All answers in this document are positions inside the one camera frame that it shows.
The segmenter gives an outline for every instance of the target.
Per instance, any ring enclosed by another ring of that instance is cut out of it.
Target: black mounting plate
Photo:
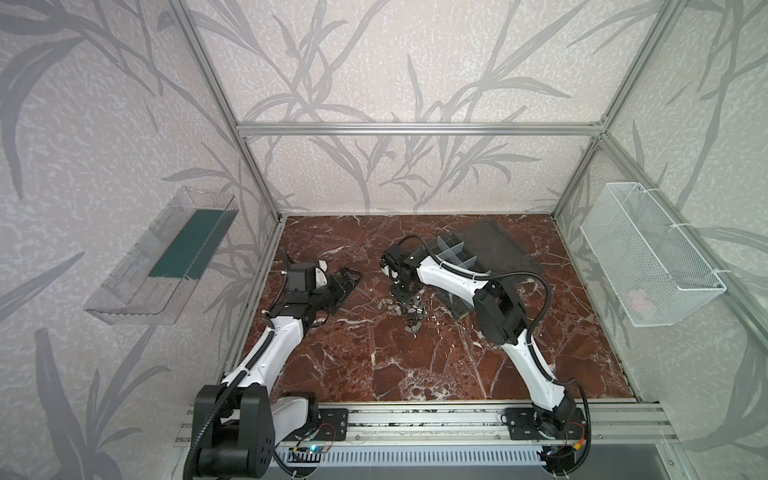
[[[323,425],[320,427],[320,430],[317,431],[317,434],[313,436],[309,440],[317,440],[317,441],[334,441],[334,442],[341,442],[342,440],[346,440],[346,427],[347,427],[347,421],[349,420],[349,410],[348,409],[323,409],[321,408],[319,410],[319,421],[318,424],[322,425],[323,423],[327,423],[329,425],[332,425],[333,428]],[[294,430],[291,432],[286,439],[296,439],[299,440],[303,437],[302,429]]]
[[[536,420],[534,418],[534,410],[531,408],[507,408],[504,409],[504,423],[509,430],[509,438],[511,440],[552,440],[543,436],[536,429]],[[584,420],[584,413],[581,409],[576,409],[572,422],[581,423],[586,425]],[[568,427],[561,432],[555,439],[565,440],[565,436],[568,434],[568,438],[571,440],[578,440],[581,438],[581,429],[576,425],[568,425]]]

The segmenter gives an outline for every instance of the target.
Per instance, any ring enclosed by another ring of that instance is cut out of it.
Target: cable
[[[500,280],[508,276],[529,276],[531,278],[536,279],[541,284],[541,286],[544,287],[544,292],[545,292],[544,305],[541,307],[541,310],[539,310],[538,315],[531,322],[531,325],[528,326],[528,330],[525,334],[525,345],[528,347],[528,351],[531,354],[531,358],[533,359],[534,364],[536,365],[536,368],[544,376],[544,378],[546,378],[549,382],[554,383],[555,385],[560,385],[563,387],[568,386],[572,383],[575,383],[579,389],[579,393],[581,394],[581,401],[584,403],[584,420],[586,420],[586,426],[584,427],[584,437],[586,440],[586,443],[584,445],[584,452],[579,456],[579,459],[576,461],[574,466],[569,470],[564,471],[563,474],[568,475],[573,471],[575,471],[577,468],[581,466],[581,464],[584,463],[584,460],[587,459],[587,455],[589,454],[589,450],[592,444],[592,427],[591,427],[592,423],[591,423],[591,417],[589,415],[589,404],[587,403],[587,394],[584,392],[584,387],[582,386],[581,382],[579,382],[578,379],[576,378],[572,378],[572,379],[566,380],[565,382],[561,382],[557,380],[555,377],[553,377],[552,375],[550,375],[550,373],[547,372],[547,370],[545,370],[545,368],[541,364],[541,361],[539,361],[538,355],[536,353],[536,349],[534,348],[533,332],[538,326],[538,324],[541,323],[541,321],[544,319],[544,315],[546,314],[552,302],[552,289],[550,288],[547,280],[545,280],[544,277],[533,272],[505,272],[505,273],[487,274],[487,273],[476,273],[476,272],[472,272],[471,270],[462,269],[461,267],[458,267],[458,266],[453,266],[450,263],[446,262],[445,260],[438,258],[437,255],[435,255],[432,252],[432,249],[429,248],[429,246],[424,241],[424,239],[414,233],[410,235],[406,235],[405,237],[400,239],[400,241],[397,244],[402,245],[406,240],[411,238],[418,238],[419,241],[424,246],[424,250],[429,255],[429,257],[432,258],[432,260],[434,260],[435,263],[437,263],[440,266],[440,268],[445,269],[451,273],[454,273],[455,275],[458,275],[464,278],[469,278],[472,280],[487,280],[487,281]]]
[[[203,424],[192,438],[192,441],[190,442],[190,451],[187,454],[187,460],[184,462],[184,472],[182,475],[184,480],[192,480],[194,471],[197,470],[197,462],[200,459],[200,442],[203,441],[203,437],[205,436],[206,432],[210,426],[213,425],[214,421],[219,419],[219,413],[221,413],[221,410],[227,404],[240,382],[243,381],[243,379],[248,375],[248,372],[259,361],[259,358],[261,358],[264,352],[266,352],[267,347],[269,347],[270,343],[272,342],[272,338],[275,336],[275,325],[272,323],[272,319],[270,318],[270,312],[277,305],[278,300],[280,300],[280,297],[283,295],[283,291],[288,284],[288,267],[290,265],[290,257],[288,257],[288,253],[286,253],[285,249],[283,249],[283,260],[286,265],[286,275],[283,279],[283,285],[280,287],[280,291],[277,293],[277,296],[272,302],[272,305],[270,305],[270,308],[264,310],[262,315],[262,320],[266,323],[266,331],[264,332],[266,339],[245,365],[246,369],[240,370],[237,376],[235,376],[234,380],[232,380],[232,382],[230,382],[230,384],[219,395],[218,400],[214,403],[214,407],[210,410],[210,413],[203,421]]]

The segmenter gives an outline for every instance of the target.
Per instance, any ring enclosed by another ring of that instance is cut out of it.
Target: wall
[[[241,122],[589,122],[661,1],[187,3]],[[548,212],[587,143],[251,140],[281,209],[311,213]]]
[[[611,132],[763,305],[766,6],[689,2]],[[633,327],[578,229],[605,183],[626,180],[598,154],[558,219],[593,305],[637,391],[663,404],[699,477],[764,478],[763,347],[722,299],[674,326]]]
[[[166,8],[0,5],[0,478],[159,477],[273,226]],[[240,213],[179,320],[87,314],[182,185]]]

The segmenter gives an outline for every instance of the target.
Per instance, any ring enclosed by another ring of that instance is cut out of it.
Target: side wall
[[[188,0],[239,122],[590,122],[660,0]],[[550,212],[582,137],[262,137],[286,212]]]
[[[164,2],[3,2],[0,31],[0,478],[158,478],[274,224]],[[182,185],[240,213],[179,320],[87,314]]]
[[[768,301],[768,2],[689,2],[612,134]],[[664,405],[703,480],[768,471],[768,357],[715,300],[674,326],[631,325],[579,226],[603,186],[627,181],[599,153],[558,219],[627,374]]]

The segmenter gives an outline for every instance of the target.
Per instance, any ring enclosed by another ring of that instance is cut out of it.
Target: leaf pattern wallpaper
[[[768,2],[688,2],[612,134],[754,295],[768,301]],[[608,181],[598,154],[558,227],[637,391],[658,400],[699,478],[763,478],[768,356],[724,301],[674,326],[629,323],[579,226]]]
[[[4,0],[0,38],[0,478],[158,478],[276,224],[166,3]],[[179,320],[87,314],[182,185],[240,213]]]
[[[661,5],[188,3],[241,122],[596,121]],[[547,199],[562,191],[586,143],[583,137],[250,139],[280,208],[314,214],[548,212]]]

